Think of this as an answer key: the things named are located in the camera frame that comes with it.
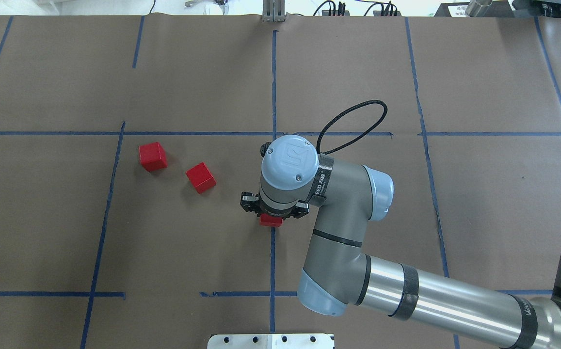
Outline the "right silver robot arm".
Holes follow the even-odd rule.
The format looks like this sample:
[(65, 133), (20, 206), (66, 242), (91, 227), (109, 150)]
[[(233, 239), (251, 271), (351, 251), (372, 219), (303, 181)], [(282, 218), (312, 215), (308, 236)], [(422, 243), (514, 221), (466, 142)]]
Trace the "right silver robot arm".
[(501, 349), (561, 349), (561, 256), (551, 298), (527, 300), (436, 275), (362, 250), (369, 222), (392, 205), (392, 178), (320, 152), (294, 134), (261, 146), (258, 192), (240, 205), (258, 216), (300, 218), (318, 208), (298, 300), (338, 317), (349, 305), (414, 320)]

